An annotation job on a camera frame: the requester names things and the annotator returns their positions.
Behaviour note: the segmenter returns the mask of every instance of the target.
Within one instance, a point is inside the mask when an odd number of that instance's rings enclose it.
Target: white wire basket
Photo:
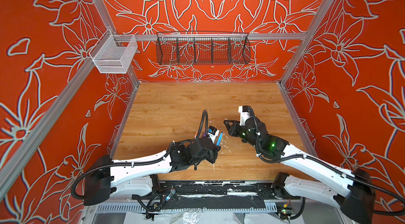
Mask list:
[[[115,41],[115,36],[108,29],[89,53],[100,73],[125,74],[138,49],[134,35],[126,43]]]

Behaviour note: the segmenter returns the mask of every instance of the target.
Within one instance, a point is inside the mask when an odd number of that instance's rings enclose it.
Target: blue marker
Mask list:
[[[221,140],[222,140],[222,133],[223,133],[223,132],[221,132],[220,136],[218,137],[217,146],[219,146],[220,143],[221,143]]]

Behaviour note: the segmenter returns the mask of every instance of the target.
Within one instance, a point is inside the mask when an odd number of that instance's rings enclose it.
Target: wood grain surface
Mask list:
[[[209,125],[224,132],[215,165],[201,162],[197,171],[160,174],[161,180],[274,180],[278,172],[310,176],[283,164],[267,164],[251,145],[230,137],[223,121],[239,120],[238,106],[250,105],[270,134],[305,151],[276,83],[141,83],[114,159],[148,156],[171,141],[192,139],[203,110]]]

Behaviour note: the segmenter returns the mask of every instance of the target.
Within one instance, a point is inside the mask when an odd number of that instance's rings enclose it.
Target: black wire basket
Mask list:
[[[247,33],[159,32],[160,65],[243,65],[250,62]]]

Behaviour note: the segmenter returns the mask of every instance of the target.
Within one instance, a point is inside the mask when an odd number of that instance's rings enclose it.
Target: wooden tabletop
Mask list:
[[[224,132],[215,164],[203,161],[197,171],[192,166],[159,174],[161,180],[274,180],[278,172],[312,179],[289,166],[261,161],[251,145],[228,135],[223,121],[239,120],[241,105],[250,105],[270,134],[305,151],[276,83],[141,83],[114,159],[152,155],[173,140],[192,139],[207,110],[209,125]]]

